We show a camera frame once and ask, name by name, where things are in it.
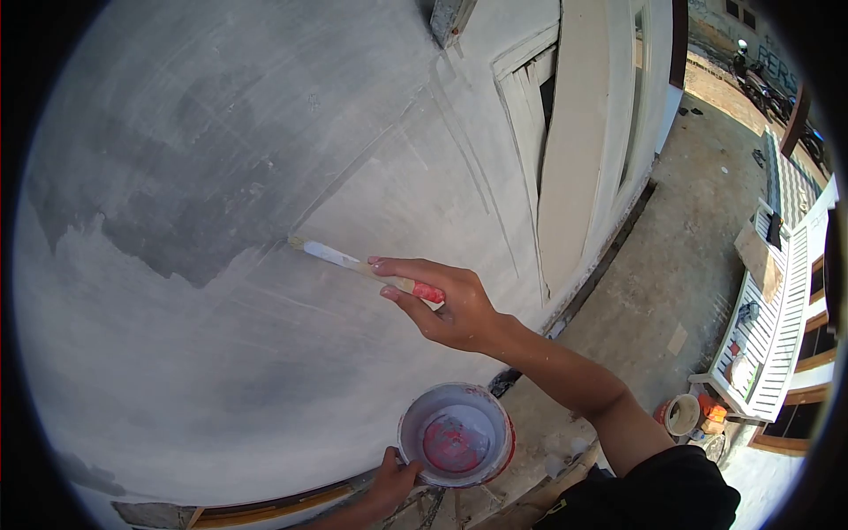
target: paint brush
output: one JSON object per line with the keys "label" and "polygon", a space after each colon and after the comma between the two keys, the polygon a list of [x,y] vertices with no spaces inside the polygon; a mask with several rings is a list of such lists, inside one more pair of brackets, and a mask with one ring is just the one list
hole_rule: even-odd
{"label": "paint brush", "polygon": [[362,263],[353,256],[348,256],[345,253],[337,251],[335,248],[327,247],[325,244],[318,243],[317,241],[291,236],[288,239],[288,244],[295,250],[303,250],[305,253],[313,255],[316,258],[321,258],[324,261],[329,261],[345,269],[359,272],[362,276],[368,276],[372,280],[377,280],[386,285],[395,286],[405,293],[423,298],[428,302],[441,304],[444,301],[444,291],[442,289],[400,276],[378,276],[371,272],[371,266],[367,263]]}

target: paint bucket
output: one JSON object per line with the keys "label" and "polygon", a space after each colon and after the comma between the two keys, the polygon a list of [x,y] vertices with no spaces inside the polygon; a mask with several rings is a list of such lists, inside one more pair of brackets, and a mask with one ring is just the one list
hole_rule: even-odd
{"label": "paint bucket", "polygon": [[512,460],[516,434],[488,390],[464,382],[428,389],[400,417],[400,456],[420,460],[421,479],[443,488],[469,488],[497,477]]}
{"label": "paint bucket", "polygon": [[698,424],[700,406],[698,399],[690,393],[682,393],[669,399],[654,412],[654,419],[665,426],[672,436],[686,436]]}

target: motorcyclist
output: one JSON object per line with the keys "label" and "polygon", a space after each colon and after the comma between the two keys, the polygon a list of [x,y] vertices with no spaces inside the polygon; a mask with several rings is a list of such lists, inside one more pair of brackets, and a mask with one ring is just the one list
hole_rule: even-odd
{"label": "motorcyclist", "polygon": [[745,75],[748,73],[748,64],[746,63],[748,58],[748,43],[739,39],[739,49],[734,53],[734,73],[737,77],[745,78]]}

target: gray wall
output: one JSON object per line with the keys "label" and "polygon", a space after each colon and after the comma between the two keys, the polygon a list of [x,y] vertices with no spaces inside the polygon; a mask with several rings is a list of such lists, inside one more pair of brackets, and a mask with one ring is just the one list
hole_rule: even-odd
{"label": "gray wall", "polygon": [[540,325],[491,62],[558,17],[480,3],[445,53],[411,0],[111,3],[46,108],[15,234],[25,371],[70,478],[185,505],[295,494],[374,467],[427,387],[487,383],[500,363],[283,241],[471,267]]}
{"label": "gray wall", "polygon": [[[778,36],[746,0],[735,2],[739,5],[739,19],[725,12],[725,0],[689,0],[690,41],[727,60],[736,53],[736,42],[744,39],[748,43],[749,60],[762,61],[767,76],[794,94],[801,77]],[[756,16],[755,31],[742,22],[743,9]]]}

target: ground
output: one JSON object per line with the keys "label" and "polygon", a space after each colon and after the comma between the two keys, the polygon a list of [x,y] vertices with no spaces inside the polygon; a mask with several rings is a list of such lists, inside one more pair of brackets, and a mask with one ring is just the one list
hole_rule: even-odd
{"label": "ground", "polygon": [[[751,153],[762,150],[767,118],[735,86],[692,64],[680,106],[690,112],[676,116],[672,125],[651,174],[653,196],[608,271],[556,339],[616,373],[650,413],[686,392],[687,377],[711,363],[744,272],[734,239],[757,199],[766,197],[765,170]],[[783,130],[777,122],[769,125]],[[802,164],[815,167],[801,147],[795,154]],[[823,175],[815,177],[823,186]],[[457,500],[448,491],[433,529],[480,522],[498,510],[498,500],[508,504],[542,480],[546,458],[569,455],[574,438],[594,439],[585,420],[574,419],[525,377],[502,402],[515,422],[517,447],[510,466],[488,485],[494,496],[471,488]],[[744,437],[736,438],[744,444]],[[728,453],[732,460],[722,462],[725,477],[743,496],[735,528],[758,527],[799,463],[770,470],[765,481],[737,461],[749,455],[738,449]],[[599,463],[605,466],[603,457]],[[423,513],[431,505],[432,497],[425,496]],[[412,505],[389,525],[377,527],[412,529],[422,527],[421,522]]]}

